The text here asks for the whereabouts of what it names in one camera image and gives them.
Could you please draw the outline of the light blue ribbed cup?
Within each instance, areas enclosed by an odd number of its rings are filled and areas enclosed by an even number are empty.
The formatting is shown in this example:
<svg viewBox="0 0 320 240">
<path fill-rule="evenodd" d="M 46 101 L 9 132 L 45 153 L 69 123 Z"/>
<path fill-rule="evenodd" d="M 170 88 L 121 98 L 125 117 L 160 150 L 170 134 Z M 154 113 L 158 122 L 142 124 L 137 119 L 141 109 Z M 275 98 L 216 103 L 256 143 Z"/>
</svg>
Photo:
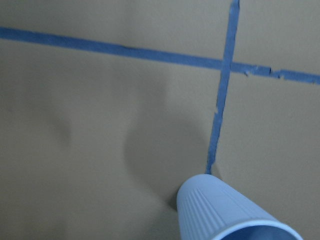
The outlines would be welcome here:
<svg viewBox="0 0 320 240">
<path fill-rule="evenodd" d="M 183 240 L 300 240 L 293 228 L 209 174 L 195 175 L 178 190 Z"/>
</svg>

